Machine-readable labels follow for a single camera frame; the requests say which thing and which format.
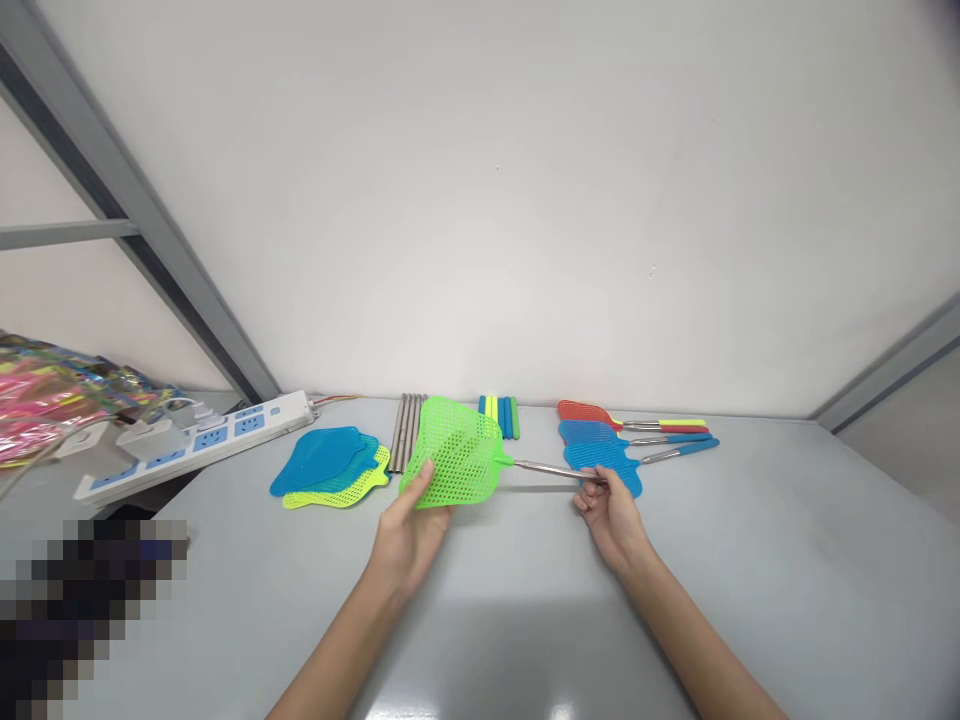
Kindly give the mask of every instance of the gray table surface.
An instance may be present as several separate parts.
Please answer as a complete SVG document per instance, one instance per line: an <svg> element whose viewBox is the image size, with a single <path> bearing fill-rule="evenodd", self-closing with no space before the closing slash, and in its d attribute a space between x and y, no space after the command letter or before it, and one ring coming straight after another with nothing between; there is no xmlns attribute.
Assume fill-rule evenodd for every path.
<svg viewBox="0 0 960 720"><path fill-rule="evenodd" d="M356 425L389 444L396 408L338 403L308 430ZM563 464L556 411L520 418L507 452ZM721 446L641 467L638 503L660 554L750 671L793 718L956 717L960 532L815 424L709 424ZM185 577L127 624L65 717L270 709L397 492L394 479L349 510L284 510L267 487L303 432L208 468L161 512L187 522ZM511 468L491 500L458 510L353 717L693 716L571 490Z"/></svg>

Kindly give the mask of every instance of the power strip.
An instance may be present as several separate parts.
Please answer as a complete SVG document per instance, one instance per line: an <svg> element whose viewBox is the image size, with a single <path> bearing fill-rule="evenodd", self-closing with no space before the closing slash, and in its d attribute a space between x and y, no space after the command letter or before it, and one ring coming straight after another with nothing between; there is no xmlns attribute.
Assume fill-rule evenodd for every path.
<svg viewBox="0 0 960 720"><path fill-rule="evenodd" d="M179 452L149 462L138 460L129 470L112 477L97 479L87 475L80 481L73 499L84 505L102 507L312 422L313 409L306 393L299 390L282 395L226 415L218 426L201 432L196 425L184 430L190 442Z"/></svg>

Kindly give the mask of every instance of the yellow handle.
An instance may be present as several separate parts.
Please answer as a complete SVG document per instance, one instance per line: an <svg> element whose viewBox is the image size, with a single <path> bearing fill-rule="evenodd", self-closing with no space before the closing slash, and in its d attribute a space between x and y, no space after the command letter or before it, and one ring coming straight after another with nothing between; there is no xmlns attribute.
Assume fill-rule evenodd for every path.
<svg viewBox="0 0 960 720"><path fill-rule="evenodd" d="M661 425L706 425L706 420L657 420Z"/></svg>

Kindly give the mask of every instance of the metal frame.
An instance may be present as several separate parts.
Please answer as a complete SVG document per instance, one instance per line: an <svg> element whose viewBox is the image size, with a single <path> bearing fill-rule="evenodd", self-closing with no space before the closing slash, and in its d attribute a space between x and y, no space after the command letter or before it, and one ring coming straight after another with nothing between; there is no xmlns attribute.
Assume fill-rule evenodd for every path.
<svg viewBox="0 0 960 720"><path fill-rule="evenodd" d="M41 245L99 240L138 235L137 226L129 220L88 220L53 225L14 225L0 228L0 250L16 250Z"/></svg>
<svg viewBox="0 0 960 720"><path fill-rule="evenodd" d="M250 403L276 397L273 376L78 77L32 3L0 0L0 95L96 217L137 230L110 237L234 389ZM40 231L9 232L27 244L55 242ZM64 229L62 237L71 232L80 231Z"/></svg>
<svg viewBox="0 0 960 720"><path fill-rule="evenodd" d="M816 421L836 435L957 348L960 295L842 390L820 410Z"/></svg>

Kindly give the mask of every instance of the hand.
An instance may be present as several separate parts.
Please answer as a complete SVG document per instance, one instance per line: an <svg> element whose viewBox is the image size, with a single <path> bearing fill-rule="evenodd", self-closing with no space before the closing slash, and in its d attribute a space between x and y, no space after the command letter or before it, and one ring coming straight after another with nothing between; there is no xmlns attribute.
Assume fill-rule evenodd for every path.
<svg viewBox="0 0 960 720"><path fill-rule="evenodd" d="M416 509L433 480L433 468L432 460L424 462L417 477L380 515L367 563L367 571L386 582L402 600L420 588L453 517L452 507Z"/></svg>
<svg viewBox="0 0 960 720"><path fill-rule="evenodd" d="M625 574L638 568L653 546L633 495L620 476L600 466L583 468L583 472L599 475L604 483L585 480L573 504L587 521L604 562L622 580Z"/></svg>

